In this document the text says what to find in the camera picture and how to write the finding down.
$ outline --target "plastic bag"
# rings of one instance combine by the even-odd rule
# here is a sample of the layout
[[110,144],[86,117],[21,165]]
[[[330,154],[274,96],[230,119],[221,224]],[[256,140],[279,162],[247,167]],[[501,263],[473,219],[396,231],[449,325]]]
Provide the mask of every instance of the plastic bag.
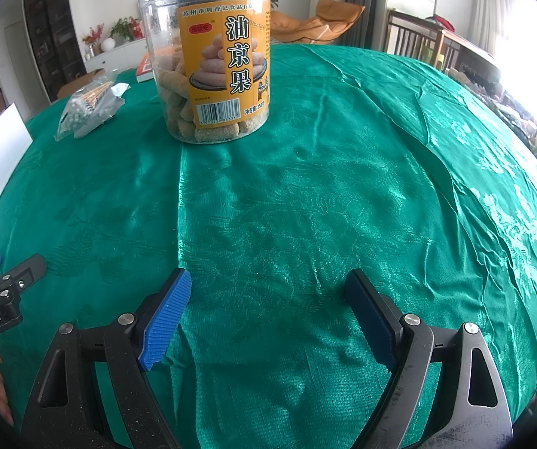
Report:
[[75,138],[86,136],[125,104],[121,95],[129,89],[129,85],[123,82],[115,84],[115,79],[116,73],[103,74],[73,93],[58,122],[54,136],[57,142],[72,132]]

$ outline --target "red object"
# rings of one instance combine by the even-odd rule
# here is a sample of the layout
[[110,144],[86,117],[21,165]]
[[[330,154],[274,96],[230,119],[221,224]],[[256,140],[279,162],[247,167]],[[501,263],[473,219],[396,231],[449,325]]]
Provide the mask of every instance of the red object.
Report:
[[150,80],[154,77],[154,73],[152,72],[152,64],[150,62],[150,55],[148,55],[148,53],[144,55],[140,65],[137,66],[135,77],[137,82],[144,82],[145,80]]
[[197,33],[207,33],[212,30],[212,25],[209,23],[205,24],[196,24],[189,27],[189,33],[191,34],[197,34]]
[[455,32],[455,27],[451,24],[449,20],[446,20],[442,16],[433,15],[432,16],[435,20],[437,20],[443,27],[445,27],[447,30],[451,30],[452,32]]
[[133,34],[133,38],[135,40],[137,39],[143,39],[144,38],[144,33],[143,31],[141,30],[141,25],[140,23],[133,17],[131,17],[131,21],[129,22],[130,25],[131,25],[131,32]]
[[89,34],[87,34],[85,37],[82,37],[82,41],[84,41],[86,44],[96,43],[102,37],[103,30],[104,24],[99,24],[96,27],[96,30],[90,27]]

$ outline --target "green tablecloth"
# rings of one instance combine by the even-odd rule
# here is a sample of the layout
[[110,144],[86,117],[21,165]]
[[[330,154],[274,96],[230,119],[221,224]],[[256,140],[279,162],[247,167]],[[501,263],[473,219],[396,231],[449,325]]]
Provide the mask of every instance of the green tablecloth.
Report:
[[274,46],[268,122],[195,146],[167,133],[153,82],[125,77],[126,105],[81,140],[52,139],[64,101],[34,118],[0,199],[3,268],[49,265],[0,335],[17,419],[62,322],[108,323],[176,266],[192,297],[149,379],[186,449],[350,447],[389,377],[342,295],[358,267],[402,312],[478,323],[519,415],[537,386],[537,161],[483,104],[415,60]]

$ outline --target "white vase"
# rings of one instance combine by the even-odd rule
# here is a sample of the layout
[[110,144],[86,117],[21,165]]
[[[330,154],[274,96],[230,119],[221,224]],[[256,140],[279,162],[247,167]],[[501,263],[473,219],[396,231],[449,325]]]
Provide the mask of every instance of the white vase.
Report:
[[115,40],[112,37],[109,37],[102,42],[102,50],[104,52],[109,52],[115,48],[115,45],[117,45]]

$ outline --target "orange chair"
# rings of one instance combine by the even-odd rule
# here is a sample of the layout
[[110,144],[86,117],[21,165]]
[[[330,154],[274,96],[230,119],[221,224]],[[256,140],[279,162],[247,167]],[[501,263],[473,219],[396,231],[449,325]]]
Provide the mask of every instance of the orange chair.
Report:
[[270,35],[287,43],[331,43],[349,29],[364,11],[362,5],[318,0],[316,16],[299,21],[278,11],[271,12]]

